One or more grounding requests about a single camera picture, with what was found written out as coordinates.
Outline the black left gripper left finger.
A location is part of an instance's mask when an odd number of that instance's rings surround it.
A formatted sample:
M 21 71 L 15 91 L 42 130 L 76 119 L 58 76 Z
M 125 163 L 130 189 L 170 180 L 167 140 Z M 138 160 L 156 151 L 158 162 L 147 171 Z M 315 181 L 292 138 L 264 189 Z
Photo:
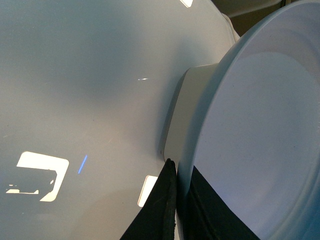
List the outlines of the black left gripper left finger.
M 167 159 L 142 209 L 122 240 L 173 240 L 177 201 L 175 162 Z

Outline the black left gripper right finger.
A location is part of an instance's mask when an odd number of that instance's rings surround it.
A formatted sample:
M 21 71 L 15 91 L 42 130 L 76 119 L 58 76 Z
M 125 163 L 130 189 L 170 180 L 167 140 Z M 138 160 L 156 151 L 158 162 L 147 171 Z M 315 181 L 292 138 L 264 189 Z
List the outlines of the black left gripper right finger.
M 237 217 L 199 170 L 192 171 L 183 220 L 185 240 L 258 240 Z

